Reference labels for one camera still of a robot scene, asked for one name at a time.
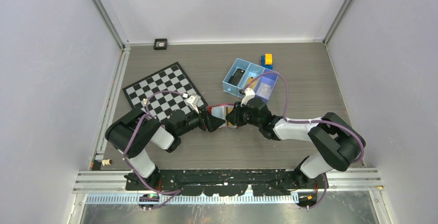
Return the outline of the orange card with black stripe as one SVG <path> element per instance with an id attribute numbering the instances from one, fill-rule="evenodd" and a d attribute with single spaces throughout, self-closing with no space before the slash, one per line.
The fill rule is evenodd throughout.
<path id="1" fill-rule="evenodd" d="M 232 124 L 230 121 L 227 120 L 227 116 L 232 112 L 233 110 L 233 105 L 226 105 L 225 108 L 225 120 L 226 120 L 226 124 L 228 127 L 235 129 L 236 126 L 234 124 Z"/>

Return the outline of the red leather card holder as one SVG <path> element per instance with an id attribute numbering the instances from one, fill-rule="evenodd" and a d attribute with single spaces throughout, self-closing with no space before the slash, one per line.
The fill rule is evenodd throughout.
<path id="1" fill-rule="evenodd" d="M 225 104 L 219 104 L 219 105 L 211 105 L 211 106 L 208 106 L 207 109 L 215 118 L 221 118 L 221 119 L 225 120 L 225 110 L 224 110 L 224 108 L 225 108 L 226 105 L 233 105 L 233 107 L 234 107 L 234 104 L 225 103 Z M 226 122 L 220 128 L 223 128 L 223 127 L 230 128 L 230 127 L 227 126 Z"/>

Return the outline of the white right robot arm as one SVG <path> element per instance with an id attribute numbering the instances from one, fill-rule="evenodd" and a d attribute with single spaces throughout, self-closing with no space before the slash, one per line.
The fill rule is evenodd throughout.
<path id="1" fill-rule="evenodd" d="M 301 140 L 314 144 L 317 154 L 307 156 L 284 179 L 291 187 L 308 188 L 316 178 L 330 170 L 346 171 L 364 156 L 365 140 L 337 114 L 321 118 L 291 119 L 274 115 L 261 98 L 236 102 L 226 120 L 235 126 L 258 128 L 270 140 Z"/>

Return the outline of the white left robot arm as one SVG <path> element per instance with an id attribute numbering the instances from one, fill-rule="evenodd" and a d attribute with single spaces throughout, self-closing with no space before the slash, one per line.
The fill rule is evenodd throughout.
<path id="1" fill-rule="evenodd" d="M 182 135 L 197 128 L 211 133 L 224 124 L 224 119 L 213 116 L 205 108 L 187 114 L 181 109 L 173 110 L 163 121 L 136 108 L 111 124 L 105 132 L 105 139 L 137 172 L 139 184 L 152 190 L 158 185 L 160 172 L 147 154 L 148 143 L 172 153 L 181 144 Z"/>

